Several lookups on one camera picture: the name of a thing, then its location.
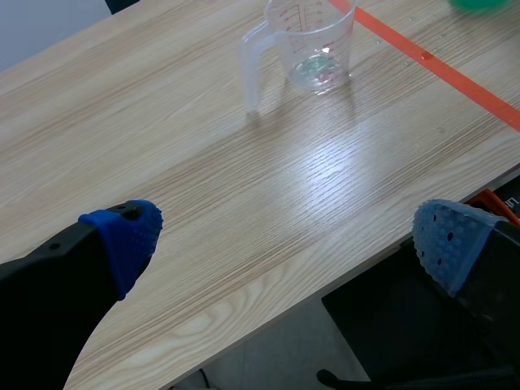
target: orange strip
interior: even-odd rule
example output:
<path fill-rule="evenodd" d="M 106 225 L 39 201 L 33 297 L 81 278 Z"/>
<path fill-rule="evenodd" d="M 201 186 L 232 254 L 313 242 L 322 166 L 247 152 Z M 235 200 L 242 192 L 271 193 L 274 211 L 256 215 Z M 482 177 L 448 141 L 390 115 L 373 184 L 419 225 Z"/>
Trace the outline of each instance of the orange strip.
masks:
<path fill-rule="evenodd" d="M 345 0 L 329 0 L 329 2 L 344 13 L 350 10 L 350 5 Z M 495 94 L 478 85 L 469 77 L 464 76 L 458 70 L 450 67 L 435 55 L 425 51 L 421 46 L 413 43 L 393 28 L 388 27 L 362 8 L 358 7 L 356 9 L 356 20 L 373 33 L 382 37 L 390 45 L 423 65 L 431 73 L 464 93 L 482 108 L 520 132 L 520 110 L 504 102 Z"/>
<path fill-rule="evenodd" d="M 520 219 L 518 219 L 516 214 L 491 189 L 484 189 L 480 194 L 476 197 L 472 197 L 466 203 L 472 205 L 476 202 L 482 202 L 496 215 L 506 217 L 512 224 L 520 228 Z"/>

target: measuring cup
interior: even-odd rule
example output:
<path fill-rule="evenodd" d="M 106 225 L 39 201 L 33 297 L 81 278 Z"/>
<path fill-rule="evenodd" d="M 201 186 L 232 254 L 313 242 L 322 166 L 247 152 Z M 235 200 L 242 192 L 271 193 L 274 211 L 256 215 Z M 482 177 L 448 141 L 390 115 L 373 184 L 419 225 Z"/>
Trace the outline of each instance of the measuring cup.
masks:
<path fill-rule="evenodd" d="M 287 77 L 323 93 L 349 78 L 349 55 L 357 0 L 270 0 L 265 20 L 240 43 L 245 103 L 260 104 L 260 54 L 278 46 Z"/>

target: wall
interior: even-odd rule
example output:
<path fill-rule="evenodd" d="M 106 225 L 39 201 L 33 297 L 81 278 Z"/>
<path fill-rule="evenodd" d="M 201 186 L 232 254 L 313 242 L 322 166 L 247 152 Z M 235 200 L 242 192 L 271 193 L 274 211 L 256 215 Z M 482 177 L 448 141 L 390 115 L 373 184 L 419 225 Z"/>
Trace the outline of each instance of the wall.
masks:
<path fill-rule="evenodd" d="M 0 71 L 110 15 L 104 0 L 0 0 Z"/>

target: measuring cup handle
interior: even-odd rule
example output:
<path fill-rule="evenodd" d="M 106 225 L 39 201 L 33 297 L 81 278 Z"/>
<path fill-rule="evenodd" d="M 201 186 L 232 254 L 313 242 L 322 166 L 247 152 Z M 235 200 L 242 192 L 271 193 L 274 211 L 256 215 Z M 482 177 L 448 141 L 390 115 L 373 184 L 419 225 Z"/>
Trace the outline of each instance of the measuring cup handle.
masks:
<path fill-rule="evenodd" d="M 260 54 L 275 43 L 276 35 L 270 31 L 266 20 L 249 30 L 240 43 L 245 104 L 252 110 L 260 105 Z"/>

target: blue gripper pad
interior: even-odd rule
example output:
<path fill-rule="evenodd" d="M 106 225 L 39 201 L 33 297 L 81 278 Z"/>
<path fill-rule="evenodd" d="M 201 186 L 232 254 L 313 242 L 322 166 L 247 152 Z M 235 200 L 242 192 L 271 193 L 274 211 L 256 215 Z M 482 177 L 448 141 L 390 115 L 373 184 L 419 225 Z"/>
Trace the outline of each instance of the blue gripper pad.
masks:
<path fill-rule="evenodd" d="M 498 221 L 483 210 L 435 199 L 414 217 L 414 243 L 426 272 L 454 297 L 462 288 Z"/>
<path fill-rule="evenodd" d="M 124 218 L 116 212 L 132 205 L 138 205 L 141 211 L 136 219 Z M 94 225 L 100 232 L 109 258 L 110 272 L 122 301 L 155 252 L 163 228 L 161 210 L 151 201 L 127 201 L 110 210 L 83 214 L 79 221 Z"/>

